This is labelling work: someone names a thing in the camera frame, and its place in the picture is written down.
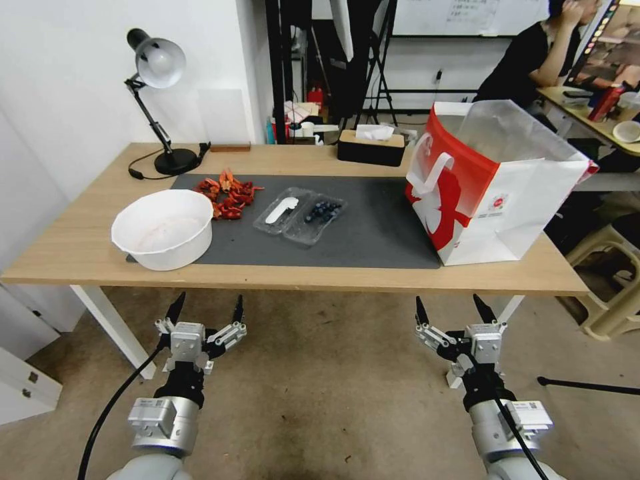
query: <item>person's hand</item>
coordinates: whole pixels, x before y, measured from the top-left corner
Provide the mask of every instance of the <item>person's hand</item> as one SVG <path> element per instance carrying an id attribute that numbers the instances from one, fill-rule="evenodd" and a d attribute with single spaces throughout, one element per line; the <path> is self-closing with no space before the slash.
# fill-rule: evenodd
<path id="1" fill-rule="evenodd" d="M 578 22 L 580 22 L 580 18 L 582 18 L 584 12 L 585 10 L 579 2 L 576 0 L 567 0 L 562 5 L 562 15 L 560 15 L 562 25 L 572 29 L 575 28 Z"/>

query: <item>lamp shade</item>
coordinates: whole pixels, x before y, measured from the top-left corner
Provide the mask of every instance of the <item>lamp shade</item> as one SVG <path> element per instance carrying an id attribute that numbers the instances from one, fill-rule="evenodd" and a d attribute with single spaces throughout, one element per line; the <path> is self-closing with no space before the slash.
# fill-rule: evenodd
<path id="1" fill-rule="evenodd" d="M 187 59 L 174 42 L 151 38 L 141 29 L 130 30 L 127 42 L 135 52 L 138 75 L 148 86 L 162 89 L 180 80 Z"/>

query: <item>paper bag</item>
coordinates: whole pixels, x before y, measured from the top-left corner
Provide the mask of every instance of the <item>paper bag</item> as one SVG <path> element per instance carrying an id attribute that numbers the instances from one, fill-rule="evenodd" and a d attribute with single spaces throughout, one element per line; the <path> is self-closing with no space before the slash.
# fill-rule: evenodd
<path id="1" fill-rule="evenodd" d="M 445 130 L 438 116 L 469 111 L 470 105 L 459 103 L 436 102 L 414 148 L 405 193 L 444 265 L 522 258 L 592 164 L 513 102 L 497 102 L 508 102 L 509 115 L 517 117 L 493 117 L 496 128 L 507 129 L 497 138 L 521 144 L 497 145 L 495 151 L 520 158 L 494 161 Z M 490 121 L 484 125 L 491 128 Z M 490 136 L 484 133 L 481 141 Z M 524 144 L 529 150 L 522 150 Z M 544 156 L 522 159 L 535 154 L 538 144 Z M 563 158 L 554 158 L 558 152 Z"/>

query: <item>desk lamp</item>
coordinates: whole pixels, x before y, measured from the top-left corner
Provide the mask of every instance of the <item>desk lamp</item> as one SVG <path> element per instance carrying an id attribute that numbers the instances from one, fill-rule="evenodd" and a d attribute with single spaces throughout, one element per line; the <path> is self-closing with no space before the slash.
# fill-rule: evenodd
<path id="1" fill-rule="evenodd" d="M 125 80 L 125 84 L 149 120 L 151 130 L 164 147 L 164 152 L 155 159 L 155 169 L 164 175 L 180 175 L 193 170 L 200 164 L 198 156 L 191 150 L 171 148 L 171 138 L 153 119 L 138 93 L 146 85 L 162 89 L 178 82 L 185 69 L 185 53 L 174 42 L 151 38 L 141 29 L 130 30 L 127 34 L 127 42 L 135 52 L 137 72 L 130 79 Z"/>

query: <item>plastic stool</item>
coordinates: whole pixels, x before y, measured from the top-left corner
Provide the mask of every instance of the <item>plastic stool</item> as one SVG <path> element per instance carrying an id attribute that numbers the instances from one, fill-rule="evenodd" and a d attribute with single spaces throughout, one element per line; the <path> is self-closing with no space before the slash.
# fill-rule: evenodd
<path id="1" fill-rule="evenodd" d="M 593 292 L 577 299 L 588 312 L 582 330 L 598 340 L 610 340 L 624 332 L 640 329 L 640 213 L 614 220 L 588 236 L 567 256 L 572 267 L 592 252 L 613 247 L 626 255 L 635 268 L 635 276 L 611 300 L 604 302 Z"/>

